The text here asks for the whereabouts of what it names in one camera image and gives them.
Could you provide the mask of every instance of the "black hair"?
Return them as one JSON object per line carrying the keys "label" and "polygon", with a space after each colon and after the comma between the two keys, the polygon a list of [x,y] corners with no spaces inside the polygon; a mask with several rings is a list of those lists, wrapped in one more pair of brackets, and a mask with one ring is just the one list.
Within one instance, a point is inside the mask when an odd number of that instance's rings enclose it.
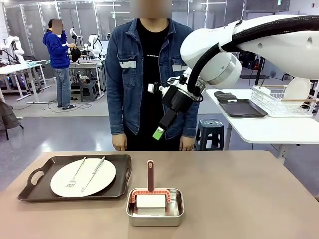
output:
{"label": "black hair", "polygon": [[50,21],[49,21],[49,28],[52,28],[53,20],[55,20],[55,19],[54,19],[54,18],[53,18],[53,19],[50,19]]}

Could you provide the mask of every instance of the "floor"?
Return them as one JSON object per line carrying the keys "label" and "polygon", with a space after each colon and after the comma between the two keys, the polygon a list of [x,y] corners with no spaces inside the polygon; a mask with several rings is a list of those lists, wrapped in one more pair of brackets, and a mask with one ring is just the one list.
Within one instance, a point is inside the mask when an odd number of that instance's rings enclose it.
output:
{"label": "floor", "polygon": [[[252,70],[243,69],[243,75],[250,75]],[[254,84],[255,79],[252,76],[251,85]],[[283,85],[288,84],[289,81],[280,81],[275,78],[266,79],[267,85]],[[40,101],[50,102],[56,100],[56,85],[54,81],[48,81],[50,88],[45,89],[42,93],[38,94]],[[249,79],[239,79],[233,87],[234,89],[248,89]],[[72,94],[73,97],[77,97],[77,101],[72,101],[72,104],[76,104],[78,108],[69,111],[63,111],[61,108],[57,108],[56,103],[51,104],[37,104],[27,105],[27,102],[34,101],[34,97],[30,96],[21,101],[16,101],[18,95],[5,94],[5,100],[8,105],[13,106],[15,114],[20,117],[80,117],[80,116],[108,116],[108,105],[106,95],[100,100],[90,102],[89,104],[83,104],[80,102],[80,95]],[[205,92],[203,94],[204,101],[200,104],[199,114],[220,114],[220,110],[215,104],[211,103],[211,99]]]}
{"label": "floor", "polygon": [[[200,119],[217,119],[225,125],[227,123],[221,114],[199,115]],[[21,123],[24,130],[17,127],[8,131],[9,141],[6,141],[4,133],[0,134],[0,191],[43,151],[114,151],[108,117],[33,117],[24,118]],[[277,153],[277,149],[270,144],[251,145],[233,131],[231,150],[252,148],[270,151],[274,155]],[[319,194],[318,155],[317,145],[292,145],[285,162],[288,170],[313,195]]]}

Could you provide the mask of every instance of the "blue hoodie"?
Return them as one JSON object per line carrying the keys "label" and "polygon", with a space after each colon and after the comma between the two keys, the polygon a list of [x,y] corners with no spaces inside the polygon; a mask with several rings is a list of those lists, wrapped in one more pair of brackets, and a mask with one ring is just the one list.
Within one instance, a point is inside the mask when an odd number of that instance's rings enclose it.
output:
{"label": "blue hoodie", "polygon": [[43,44],[48,48],[50,54],[51,66],[56,69],[65,69],[70,65],[69,57],[66,53],[68,46],[62,46],[67,40],[65,31],[62,32],[61,38],[47,30],[43,36]]}

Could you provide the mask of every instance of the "wire basket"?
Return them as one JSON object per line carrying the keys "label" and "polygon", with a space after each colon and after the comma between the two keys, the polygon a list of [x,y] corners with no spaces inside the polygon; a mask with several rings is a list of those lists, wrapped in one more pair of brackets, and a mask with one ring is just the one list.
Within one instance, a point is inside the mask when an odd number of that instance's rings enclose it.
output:
{"label": "wire basket", "polygon": [[270,117],[312,117],[319,100],[285,100],[287,86],[254,86],[251,101]]}

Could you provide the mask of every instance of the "hand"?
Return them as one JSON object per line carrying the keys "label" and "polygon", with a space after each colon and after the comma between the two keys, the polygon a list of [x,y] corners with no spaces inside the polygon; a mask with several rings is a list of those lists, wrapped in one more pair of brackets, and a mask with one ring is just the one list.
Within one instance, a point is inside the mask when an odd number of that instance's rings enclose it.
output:
{"label": "hand", "polygon": [[116,151],[125,151],[128,146],[128,139],[124,133],[113,135],[112,144]]}
{"label": "hand", "polygon": [[74,43],[71,43],[71,44],[68,44],[68,47],[70,47],[70,48],[75,48],[76,45],[75,45]]}
{"label": "hand", "polygon": [[180,151],[192,151],[194,149],[195,138],[182,136],[179,141]]}

